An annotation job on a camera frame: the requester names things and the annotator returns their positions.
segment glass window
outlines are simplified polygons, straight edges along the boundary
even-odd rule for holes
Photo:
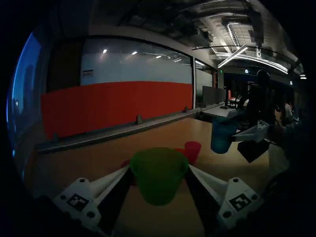
[[[8,99],[8,113],[13,114],[13,129],[19,137],[40,117],[38,88],[34,89],[41,45],[30,35],[21,52],[13,75],[12,99]]]
[[[80,85],[118,81],[192,84],[190,57],[127,39],[87,39],[81,71]]]

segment orange wall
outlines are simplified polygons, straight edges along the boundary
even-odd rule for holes
[[[48,139],[80,134],[192,108],[192,85],[128,81],[57,90],[41,96]]]

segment desk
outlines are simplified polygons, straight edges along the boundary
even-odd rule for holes
[[[267,153],[248,163],[233,143],[226,154],[211,151],[212,124],[185,118],[158,128],[119,139],[40,155],[35,161],[34,195],[56,196],[75,179],[90,181],[118,169],[139,150],[150,147],[181,148],[187,141],[202,144],[196,167],[222,180],[240,177],[261,193],[268,182]],[[118,217],[115,234],[122,236],[204,236],[202,222],[189,189],[182,184],[174,200],[161,207],[147,204],[138,187],[131,187]]]
[[[228,113],[230,111],[234,111],[235,109],[221,109],[221,106],[217,106],[211,109],[203,110],[203,113],[206,113],[208,115],[215,115],[215,116],[220,116],[220,117],[227,117]]]

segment green cup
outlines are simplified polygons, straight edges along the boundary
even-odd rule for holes
[[[173,149],[150,148],[134,154],[130,168],[145,201],[162,206],[174,198],[188,169],[188,159]]]

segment blue cup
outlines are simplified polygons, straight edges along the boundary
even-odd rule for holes
[[[222,120],[213,119],[211,150],[218,154],[224,154],[231,145],[231,136],[236,132],[234,125],[222,125]]]

